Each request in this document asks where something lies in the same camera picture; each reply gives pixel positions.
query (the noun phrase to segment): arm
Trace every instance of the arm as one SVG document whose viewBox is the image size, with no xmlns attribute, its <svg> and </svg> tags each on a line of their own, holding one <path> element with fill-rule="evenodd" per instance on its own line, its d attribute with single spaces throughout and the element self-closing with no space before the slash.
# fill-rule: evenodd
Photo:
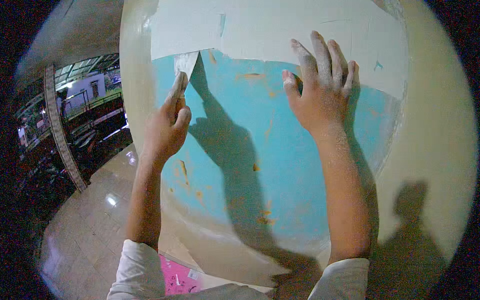
<svg viewBox="0 0 480 300">
<path fill-rule="evenodd" d="M 367 205 L 344 129 L 356 63 L 347 64 L 338 44 L 331 40 L 327 45 L 318 32 L 311 40 L 316 59 L 298 41 L 291 43 L 303 74 L 302 95 L 291 72 L 283 71 L 282 78 L 289 105 L 315 140 L 322 161 L 332 264 L 368 257 L 370 250 Z"/>
<path fill-rule="evenodd" d="M 164 105 L 147 122 L 144 150 L 133 183 L 127 239 L 156 251 L 161 227 L 160 174 L 167 159 L 183 146 L 192 118 L 183 97 L 187 84 L 187 75 L 181 72 Z"/>
</svg>

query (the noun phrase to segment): white sleeve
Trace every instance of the white sleeve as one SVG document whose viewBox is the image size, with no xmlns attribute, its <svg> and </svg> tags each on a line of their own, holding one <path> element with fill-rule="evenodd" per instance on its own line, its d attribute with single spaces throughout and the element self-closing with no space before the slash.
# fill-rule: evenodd
<svg viewBox="0 0 480 300">
<path fill-rule="evenodd" d="M 123 242 L 117 280 L 107 300 L 160 298 L 165 295 L 165 281 L 158 253 L 143 243 Z"/>
<path fill-rule="evenodd" d="M 351 258 L 325 268 L 308 300 L 365 299 L 369 260 Z"/>
</svg>

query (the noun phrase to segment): person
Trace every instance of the person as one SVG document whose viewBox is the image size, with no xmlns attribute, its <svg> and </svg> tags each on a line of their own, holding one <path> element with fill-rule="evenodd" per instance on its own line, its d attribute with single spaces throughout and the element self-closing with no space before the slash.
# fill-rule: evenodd
<svg viewBox="0 0 480 300">
<path fill-rule="evenodd" d="M 301 43 L 291 41 L 303 75 L 301 94 L 295 75 L 287 70 L 282 72 L 289 106 L 318 148 L 326 186 L 331 254 L 309 299 L 364 299 L 371 227 L 344 128 L 356 63 L 347 64 L 338 44 L 333 40 L 325 43 L 318 32 L 312 32 L 311 40 L 316 58 Z M 127 240 L 117 280 L 107 299 L 269 299 L 255 289 L 235 284 L 164 296 L 165 283 L 157 253 L 161 228 L 160 173 L 168 158 L 185 142 L 192 118 L 183 98 L 187 84 L 187 76 L 181 72 L 164 105 L 147 123 L 133 185 Z"/>
</svg>

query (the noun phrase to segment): scraper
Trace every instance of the scraper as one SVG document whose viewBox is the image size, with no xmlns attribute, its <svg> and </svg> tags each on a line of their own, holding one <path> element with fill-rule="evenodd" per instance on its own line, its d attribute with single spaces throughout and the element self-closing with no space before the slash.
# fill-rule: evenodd
<svg viewBox="0 0 480 300">
<path fill-rule="evenodd" d="M 173 57 L 175 77 L 182 71 L 187 73 L 188 81 L 190 81 L 190 76 L 192 75 L 199 53 L 200 51 L 194 51 L 175 55 Z"/>
</svg>

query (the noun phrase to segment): white wall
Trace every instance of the white wall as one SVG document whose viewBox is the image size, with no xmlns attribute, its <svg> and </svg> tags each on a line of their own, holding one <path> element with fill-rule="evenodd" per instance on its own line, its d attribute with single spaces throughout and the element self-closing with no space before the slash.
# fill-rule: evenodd
<svg viewBox="0 0 480 300">
<path fill-rule="evenodd" d="M 79 93 L 82 89 L 87 91 L 87 95 L 85 95 L 86 100 L 92 100 L 93 99 L 93 89 L 91 83 L 93 81 L 98 81 L 98 98 L 105 97 L 105 77 L 103 73 L 94 75 L 79 81 L 76 81 L 73 83 L 72 87 L 68 89 L 67 92 L 67 98 Z M 67 104 L 66 110 L 67 112 L 70 112 L 71 109 L 75 109 L 79 106 L 81 106 L 84 103 L 84 97 L 82 94 L 73 97 L 72 99 L 68 100 L 70 104 Z"/>
</svg>

